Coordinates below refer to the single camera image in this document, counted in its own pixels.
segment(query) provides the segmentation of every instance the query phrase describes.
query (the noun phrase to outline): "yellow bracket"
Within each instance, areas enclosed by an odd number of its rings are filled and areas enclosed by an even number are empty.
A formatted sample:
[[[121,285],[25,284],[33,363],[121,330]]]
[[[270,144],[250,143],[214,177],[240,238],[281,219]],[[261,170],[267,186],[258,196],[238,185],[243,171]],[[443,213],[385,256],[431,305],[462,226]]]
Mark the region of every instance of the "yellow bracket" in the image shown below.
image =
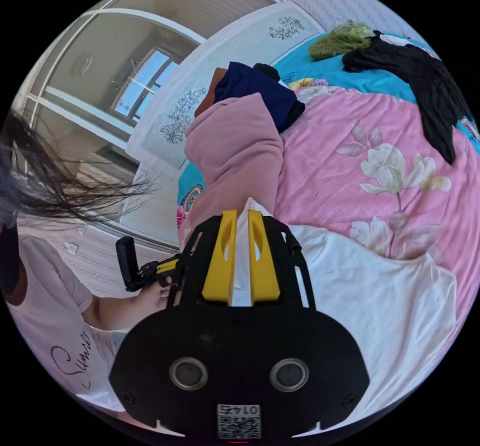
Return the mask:
[[[173,271],[175,267],[177,266],[178,259],[168,261],[166,263],[162,263],[158,265],[158,268],[156,270],[156,273],[158,275],[161,275],[162,273],[166,273],[168,271]]]
[[[260,257],[257,260],[257,245]],[[248,249],[250,254],[250,296],[255,303],[276,301],[280,288],[270,251],[264,220],[259,211],[248,211]]]
[[[216,239],[202,296],[205,301],[232,305],[235,275],[237,211],[224,211]]]

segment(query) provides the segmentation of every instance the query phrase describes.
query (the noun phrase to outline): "window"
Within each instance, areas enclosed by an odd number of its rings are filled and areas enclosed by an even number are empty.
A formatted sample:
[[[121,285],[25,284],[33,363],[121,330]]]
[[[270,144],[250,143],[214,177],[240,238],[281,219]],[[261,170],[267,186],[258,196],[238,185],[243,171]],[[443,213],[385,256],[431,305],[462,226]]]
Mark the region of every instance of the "window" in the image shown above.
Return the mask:
[[[160,50],[154,50],[138,71],[128,79],[128,85],[113,109],[134,123],[140,120],[148,103],[178,65]]]

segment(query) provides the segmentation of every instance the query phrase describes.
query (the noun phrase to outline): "green cloth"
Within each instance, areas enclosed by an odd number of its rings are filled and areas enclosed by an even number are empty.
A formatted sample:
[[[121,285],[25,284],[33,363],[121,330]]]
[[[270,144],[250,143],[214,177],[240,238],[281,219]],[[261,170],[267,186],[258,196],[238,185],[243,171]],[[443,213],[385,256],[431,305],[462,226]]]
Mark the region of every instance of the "green cloth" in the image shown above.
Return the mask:
[[[372,35],[373,31],[365,23],[348,21],[312,43],[308,52],[315,61],[325,60],[357,48],[367,48]]]

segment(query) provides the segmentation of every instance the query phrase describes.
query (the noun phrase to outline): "power outlet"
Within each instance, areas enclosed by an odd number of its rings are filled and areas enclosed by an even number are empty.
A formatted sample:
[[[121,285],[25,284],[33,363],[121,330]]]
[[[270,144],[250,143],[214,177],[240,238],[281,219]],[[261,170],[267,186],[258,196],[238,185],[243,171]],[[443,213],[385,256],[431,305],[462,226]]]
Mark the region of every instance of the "power outlet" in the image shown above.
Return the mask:
[[[79,250],[79,246],[76,245],[75,243],[65,243],[66,250],[69,253],[72,253],[73,255],[77,254],[77,251]]]

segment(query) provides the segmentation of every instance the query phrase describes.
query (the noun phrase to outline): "pink hoodie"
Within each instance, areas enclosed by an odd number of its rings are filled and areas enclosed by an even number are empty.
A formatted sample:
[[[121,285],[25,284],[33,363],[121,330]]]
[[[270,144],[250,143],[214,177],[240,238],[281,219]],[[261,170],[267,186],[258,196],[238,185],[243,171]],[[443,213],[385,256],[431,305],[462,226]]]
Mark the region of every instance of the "pink hoodie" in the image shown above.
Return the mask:
[[[248,198],[273,213],[284,146],[259,93],[216,103],[185,136],[185,155],[206,188],[178,232],[181,249],[195,226],[226,210],[240,214]]]

